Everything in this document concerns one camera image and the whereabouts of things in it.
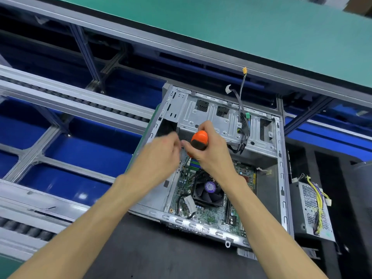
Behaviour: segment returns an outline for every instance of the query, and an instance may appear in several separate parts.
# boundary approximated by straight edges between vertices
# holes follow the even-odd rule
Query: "green table top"
[[[302,0],[62,0],[372,87],[372,19]]]

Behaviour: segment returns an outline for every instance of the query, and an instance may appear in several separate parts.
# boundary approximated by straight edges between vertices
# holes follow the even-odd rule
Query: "motherboard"
[[[197,196],[195,194],[196,180],[198,172],[203,171],[200,164],[195,159],[186,158],[182,167],[177,187],[169,208],[169,213],[191,219],[193,221],[209,225],[235,235],[245,237],[245,230],[240,222],[239,215],[232,206],[225,193],[221,192],[220,206],[208,205],[194,199],[197,211],[190,213],[184,200],[186,196]],[[251,165],[240,163],[233,160],[235,171],[242,175],[247,181],[247,186],[257,194],[256,170]]]

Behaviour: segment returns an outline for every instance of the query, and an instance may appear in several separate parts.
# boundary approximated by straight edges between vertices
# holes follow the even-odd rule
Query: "green circuit board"
[[[236,172],[246,179],[247,185],[255,194],[257,194],[255,169],[252,166],[242,164],[239,161],[233,161],[233,163]],[[194,166],[191,164],[183,167],[169,208],[170,213],[176,214],[177,203],[180,200],[178,211],[179,216],[191,216],[183,197],[180,199],[180,196],[192,195],[195,174],[196,171],[199,170],[198,168],[195,168],[195,166],[195,164]],[[197,205],[197,212],[191,220],[235,235],[245,236],[245,231],[240,222],[239,215],[231,205],[226,194],[224,194],[223,205],[220,207],[208,206],[197,202],[195,202],[195,204]]]

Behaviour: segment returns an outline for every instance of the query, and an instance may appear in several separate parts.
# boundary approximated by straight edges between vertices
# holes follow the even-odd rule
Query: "brown object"
[[[370,15],[372,12],[372,0],[350,0],[344,11],[360,14]]]

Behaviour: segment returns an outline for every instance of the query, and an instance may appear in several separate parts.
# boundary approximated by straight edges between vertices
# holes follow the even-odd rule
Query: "human hand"
[[[135,186],[147,191],[167,179],[179,166],[181,143],[176,132],[156,137],[146,144],[124,174]]]
[[[204,130],[208,134],[208,146],[204,151],[195,149],[189,142],[182,140],[181,144],[186,151],[197,159],[206,172],[208,172],[222,188],[228,181],[236,176],[226,140],[214,130],[211,121],[199,125],[198,131]]]

